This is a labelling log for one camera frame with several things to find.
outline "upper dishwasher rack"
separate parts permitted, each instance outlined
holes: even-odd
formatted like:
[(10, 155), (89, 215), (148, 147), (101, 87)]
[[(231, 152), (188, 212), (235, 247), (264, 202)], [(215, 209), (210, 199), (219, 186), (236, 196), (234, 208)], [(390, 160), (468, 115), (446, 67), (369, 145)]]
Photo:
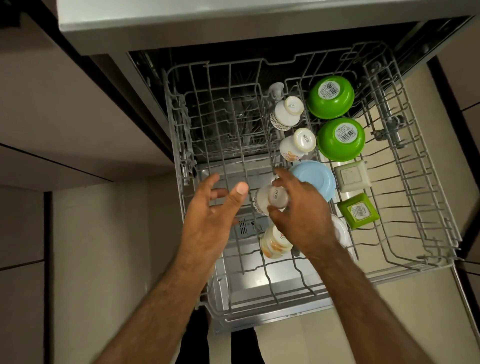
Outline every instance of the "upper dishwasher rack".
[[(397, 63), (380, 42), (349, 48), (299, 53), (288, 61), (265, 58), (210, 64), (181, 64), (162, 70), (168, 121), (183, 215), (196, 187), (219, 172), (220, 183), (250, 186), (225, 251), (208, 282), (206, 299), (217, 330), (237, 329), (331, 305), (328, 293), (306, 258), (293, 252), (279, 260), (264, 257), (259, 237), (267, 218), (251, 206), (257, 188), (273, 177), (273, 168), (289, 167), (279, 143), (295, 129), (316, 133), (325, 121), (305, 111), (288, 132), (266, 118), (271, 108), (270, 84), (283, 81), (286, 95), (305, 102), (321, 78), (338, 74), (354, 85), (355, 102), (348, 117), (359, 121), (367, 141), (356, 160), (366, 162), (372, 187), (364, 192), (380, 220), (349, 230), (351, 255), (373, 282), (450, 266), (460, 235), (407, 97)], [(333, 169), (318, 150), (307, 158)], [(340, 216), (341, 194), (331, 209)]]

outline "green bowl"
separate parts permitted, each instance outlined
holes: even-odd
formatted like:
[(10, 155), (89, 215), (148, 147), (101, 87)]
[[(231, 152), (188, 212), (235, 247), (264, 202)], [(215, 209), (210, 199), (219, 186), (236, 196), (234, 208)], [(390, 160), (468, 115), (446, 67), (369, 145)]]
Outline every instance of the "green bowl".
[(310, 90), (307, 107), (320, 119), (335, 119), (352, 107), (355, 92), (345, 77), (329, 76)]
[(360, 154), (365, 145), (365, 131), (353, 119), (333, 119), (320, 128), (317, 145), (328, 159), (346, 162)]

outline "person's right arm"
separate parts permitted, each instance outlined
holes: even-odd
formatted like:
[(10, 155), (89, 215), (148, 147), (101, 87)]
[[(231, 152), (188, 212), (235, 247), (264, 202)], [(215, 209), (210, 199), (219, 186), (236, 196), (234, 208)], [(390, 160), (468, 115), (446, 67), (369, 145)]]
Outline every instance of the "person's right arm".
[(328, 203), (309, 183), (276, 169), (272, 184), (290, 195), (287, 212), (270, 218), (310, 260), (332, 298), (358, 364), (433, 363), (336, 240)]

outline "black pants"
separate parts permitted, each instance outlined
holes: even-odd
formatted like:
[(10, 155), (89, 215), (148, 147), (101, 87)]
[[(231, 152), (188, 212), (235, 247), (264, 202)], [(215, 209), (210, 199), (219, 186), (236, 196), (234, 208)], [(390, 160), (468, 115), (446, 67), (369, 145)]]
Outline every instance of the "black pants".
[[(190, 316), (175, 364), (209, 363), (207, 334), (207, 315), (205, 308), (200, 307)], [(232, 332), (231, 352), (232, 364), (265, 364), (258, 347), (257, 334), (253, 328)]]

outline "hand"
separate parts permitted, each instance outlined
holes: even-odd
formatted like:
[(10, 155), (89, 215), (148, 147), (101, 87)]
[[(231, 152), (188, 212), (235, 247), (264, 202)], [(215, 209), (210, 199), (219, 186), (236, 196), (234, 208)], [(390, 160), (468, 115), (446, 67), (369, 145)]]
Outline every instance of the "hand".
[[(230, 227), (248, 193), (245, 182), (237, 183), (230, 193), (226, 188), (213, 189), (219, 179), (214, 173), (198, 186), (185, 216), (177, 258), (200, 269), (205, 281), (227, 245)], [(226, 197), (223, 205), (209, 206), (211, 200), (222, 197)]]
[(273, 186), (285, 187), (290, 196), (288, 209), (281, 212), (268, 206), (270, 218), (294, 246), (309, 259), (321, 255), (322, 247), (336, 243), (328, 203), (308, 182), (300, 182), (284, 168), (275, 169), (280, 177)]

